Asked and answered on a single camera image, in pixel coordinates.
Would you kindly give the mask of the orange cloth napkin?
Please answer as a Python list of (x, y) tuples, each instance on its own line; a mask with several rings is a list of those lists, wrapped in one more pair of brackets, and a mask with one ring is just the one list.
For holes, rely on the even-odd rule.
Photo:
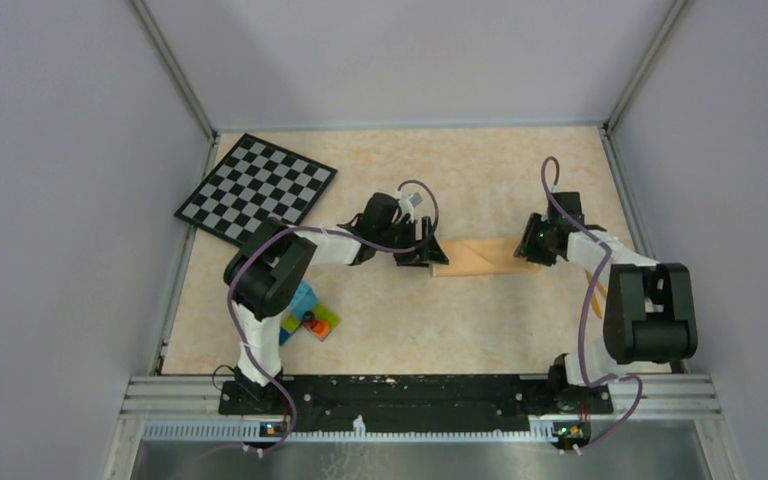
[(514, 256), (517, 238), (459, 238), (439, 241), (449, 263), (432, 264), (435, 278), (530, 274), (540, 266)]

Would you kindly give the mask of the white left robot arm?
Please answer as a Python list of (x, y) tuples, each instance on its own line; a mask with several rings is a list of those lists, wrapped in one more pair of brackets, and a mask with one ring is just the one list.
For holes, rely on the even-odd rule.
[(279, 353), (283, 315), (297, 305), (308, 269), (315, 265), (358, 266), (376, 253), (394, 256), (400, 266), (445, 263), (436, 238), (440, 208), (428, 193), (433, 213), (417, 217), (420, 193), (376, 193), (364, 210), (335, 226), (291, 225), (266, 217), (227, 265), (223, 280), (227, 306), (240, 339), (233, 369), (243, 401), (257, 413), (279, 404)]

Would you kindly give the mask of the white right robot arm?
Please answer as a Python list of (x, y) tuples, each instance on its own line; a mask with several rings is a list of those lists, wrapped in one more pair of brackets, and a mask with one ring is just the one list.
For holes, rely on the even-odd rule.
[(574, 411), (587, 389), (642, 363), (669, 364), (697, 353), (689, 269), (638, 254), (603, 227), (585, 224), (579, 193), (551, 194), (547, 210), (529, 216), (514, 255), (546, 267), (563, 259), (590, 276), (577, 347), (559, 355), (548, 373), (546, 397), (554, 409)]

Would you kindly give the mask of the colourful toy block pile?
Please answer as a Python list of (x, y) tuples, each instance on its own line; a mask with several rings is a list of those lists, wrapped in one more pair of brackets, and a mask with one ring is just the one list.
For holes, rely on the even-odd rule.
[(285, 345), (299, 330), (325, 341), (341, 323), (341, 318), (319, 301), (310, 284), (302, 281), (280, 322), (279, 345)]

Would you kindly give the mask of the black white checkerboard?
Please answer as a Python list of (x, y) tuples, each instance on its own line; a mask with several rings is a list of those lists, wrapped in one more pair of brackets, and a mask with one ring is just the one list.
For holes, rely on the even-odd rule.
[(241, 246), (263, 220), (300, 224), (338, 170), (244, 134), (175, 212), (175, 217)]

